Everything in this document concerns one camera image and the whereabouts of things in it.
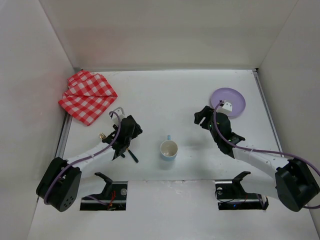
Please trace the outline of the red white checkered cloth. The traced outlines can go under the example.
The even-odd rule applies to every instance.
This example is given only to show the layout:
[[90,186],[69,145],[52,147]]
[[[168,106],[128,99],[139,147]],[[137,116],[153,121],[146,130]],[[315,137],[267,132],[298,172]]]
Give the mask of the red white checkered cloth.
[[67,87],[58,103],[86,126],[93,124],[118,98],[103,75],[83,69],[67,79]]

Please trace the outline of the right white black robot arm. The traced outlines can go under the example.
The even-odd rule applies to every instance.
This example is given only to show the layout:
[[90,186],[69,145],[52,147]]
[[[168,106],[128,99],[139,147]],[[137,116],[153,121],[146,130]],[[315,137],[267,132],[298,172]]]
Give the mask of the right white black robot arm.
[[260,150],[246,144],[246,139],[232,131],[231,122],[216,108],[205,106],[194,114],[194,123],[210,132],[218,149],[229,157],[243,161],[270,176],[271,192],[289,210],[298,212],[320,192],[310,169],[319,172],[307,160],[290,153]]

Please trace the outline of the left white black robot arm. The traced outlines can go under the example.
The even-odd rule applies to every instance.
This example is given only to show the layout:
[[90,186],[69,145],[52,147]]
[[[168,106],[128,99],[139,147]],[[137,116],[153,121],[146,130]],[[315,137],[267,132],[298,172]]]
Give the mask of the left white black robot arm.
[[102,172],[103,167],[123,156],[131,140],[143,132],[132,115],[120,118],[114,111],[111,114],[118,123],[113,125],[112,133],[102,136],[101,143],[80,155],[56,157],[50,162],[36,188],[44,204],[64,212],[77,198],[110,194],[113,181]]

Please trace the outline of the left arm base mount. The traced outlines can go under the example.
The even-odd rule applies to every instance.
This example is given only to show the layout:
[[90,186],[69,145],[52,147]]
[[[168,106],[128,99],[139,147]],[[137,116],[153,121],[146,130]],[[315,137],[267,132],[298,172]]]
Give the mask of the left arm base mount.
[[80,182],[80,211],[125,211],[128,182],[113,181],[101,172]]

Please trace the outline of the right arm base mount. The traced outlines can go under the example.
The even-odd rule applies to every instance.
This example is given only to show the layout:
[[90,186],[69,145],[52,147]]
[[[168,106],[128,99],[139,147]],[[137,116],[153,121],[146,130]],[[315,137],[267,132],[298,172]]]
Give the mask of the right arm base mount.
[[241,181],[250,174],[250,171],[243,171],[233,179],[215,181],[214,196],[220,211],[265,211],[268,208],[269,200],[266,196],[258,193],[247,193],[241,185]]

